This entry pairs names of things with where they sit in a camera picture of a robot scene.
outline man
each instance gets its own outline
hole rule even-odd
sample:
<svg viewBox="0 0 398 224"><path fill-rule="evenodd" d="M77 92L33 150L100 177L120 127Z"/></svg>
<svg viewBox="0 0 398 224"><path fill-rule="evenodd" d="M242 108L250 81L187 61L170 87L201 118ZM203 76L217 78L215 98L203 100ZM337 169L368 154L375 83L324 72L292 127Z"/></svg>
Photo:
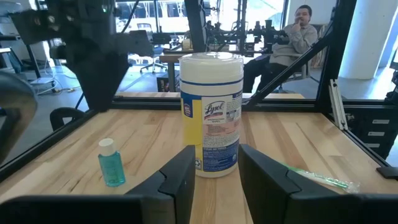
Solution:
<svg viewBox="0 0 398 224"><path fill-rule="evenodd" d="M244 66L243 92L251 93L254 80L261 75L257 91L262 90L272 79L290 66L297 57L289 56L303 54L318 39L317 30L309 25L312 9L308 5L300 6L295 12L295 23L287 25L284 31L289 37L289 44L272 46L270 57L260 56Z"/></svg>

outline bottle cap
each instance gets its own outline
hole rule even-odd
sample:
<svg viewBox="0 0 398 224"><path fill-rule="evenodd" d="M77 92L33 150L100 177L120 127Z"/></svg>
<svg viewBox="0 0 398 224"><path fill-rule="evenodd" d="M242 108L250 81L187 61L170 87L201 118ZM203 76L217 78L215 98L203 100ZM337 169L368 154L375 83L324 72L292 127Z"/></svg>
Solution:
<svg viewBox="0 0 398 224"><path fill-rule="evenodd" d="M102 156L110 156L116 152L113 146L113 139L111 138L102 139L98 143L98 145L99 145L99 153Z"/></svg>

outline black cable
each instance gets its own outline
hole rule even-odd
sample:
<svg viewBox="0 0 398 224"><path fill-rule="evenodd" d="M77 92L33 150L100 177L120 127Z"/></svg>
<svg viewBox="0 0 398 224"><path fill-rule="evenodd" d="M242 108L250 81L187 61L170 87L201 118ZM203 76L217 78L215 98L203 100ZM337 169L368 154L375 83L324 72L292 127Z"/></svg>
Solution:
<svg viewBox="0 0 398 224"><path fill-rule="evenodd" d="M77 101L77 104L75 106L76 110L77 110L77 108L79 108L79 105L80 105L81 101L83 100L83 97L84 97L84 94L82 93L81 96L80 96L80 99Z"/></svg>
<svg viewBox="0 0 398 224"><path fill-rule="evenodd" d="M124 33L124 31L126 31L127 27L129 27L129 24L130 24L131 19L132 19L132 15L134 14L134 11L136 10L136 8L138 6L138 2L139 2L139 0L137 0L136 3L134 3L134 6L132 7L131 12L130 12L129 19L126 22L126 25L124 25L123 30L122 30L121 33Z"/></svg>

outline white lid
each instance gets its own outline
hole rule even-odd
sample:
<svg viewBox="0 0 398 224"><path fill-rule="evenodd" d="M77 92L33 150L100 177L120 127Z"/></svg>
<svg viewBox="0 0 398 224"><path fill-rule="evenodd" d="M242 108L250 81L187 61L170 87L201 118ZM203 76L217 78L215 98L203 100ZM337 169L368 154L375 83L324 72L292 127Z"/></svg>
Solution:
<svg viewBox="0 0 398 224"><path fill-rule="evenodd" d="M113 139L102 139L99 143L99 153L103 156L110 156L116 152L113 146Z"/></svg>
<svg viewBox="0 0 398 224"><path fill-rule="evenodd" d="M180 76L193 83L224 83L243 77L243 58L227 52L205 52L184 55L180 61Z"/></svg>

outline hand sanitizer bottle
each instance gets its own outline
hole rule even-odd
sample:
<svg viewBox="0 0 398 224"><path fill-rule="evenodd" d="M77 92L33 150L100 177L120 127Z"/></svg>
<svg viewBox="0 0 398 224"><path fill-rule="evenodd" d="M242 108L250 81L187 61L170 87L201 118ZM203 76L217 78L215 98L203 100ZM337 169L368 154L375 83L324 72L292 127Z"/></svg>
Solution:
<svg viewBox="0 0 398 224"><path fill-rule="evenodd" d="M113 139L102 139L98 144L100 147L98 159L105 184L108 187L122 185L126 179L124 177L120 152L115 150Z"/></svg>

